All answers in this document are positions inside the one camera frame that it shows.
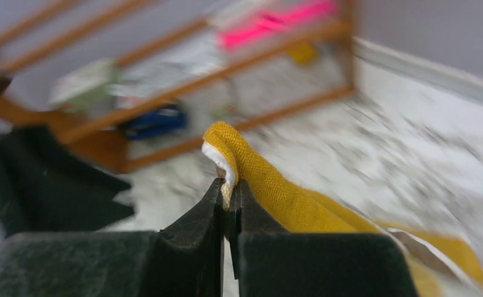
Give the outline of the yellow towel white trim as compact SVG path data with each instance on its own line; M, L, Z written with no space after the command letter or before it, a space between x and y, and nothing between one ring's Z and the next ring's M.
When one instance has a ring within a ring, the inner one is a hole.
M286 179L225 122L212 124L203 136L202 152L219 176L223 208L234 187L245 180L257 202L286 230L304 233L375 233L389 237L401 250L419 296L444 296L439 276L483 293L483 269L464 240L420 228L368 218L357 209Z

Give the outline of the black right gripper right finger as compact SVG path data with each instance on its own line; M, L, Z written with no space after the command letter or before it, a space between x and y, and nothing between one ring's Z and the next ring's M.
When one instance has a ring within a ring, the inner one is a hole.
M244 180L231 196L228 241L241 296L417 295L389 237L291 233L262 208Z

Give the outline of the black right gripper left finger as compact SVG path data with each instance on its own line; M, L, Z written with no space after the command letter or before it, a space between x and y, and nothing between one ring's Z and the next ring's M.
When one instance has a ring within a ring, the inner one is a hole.
M11 236L0 250L0 296L221 296L221 183L158 232Z

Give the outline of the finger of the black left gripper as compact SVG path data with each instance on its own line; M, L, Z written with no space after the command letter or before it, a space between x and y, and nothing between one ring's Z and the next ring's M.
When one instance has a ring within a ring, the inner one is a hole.
M115 197L131 185L64 148L44 126L0 134L0 224L26 231L97 231L134 216Z

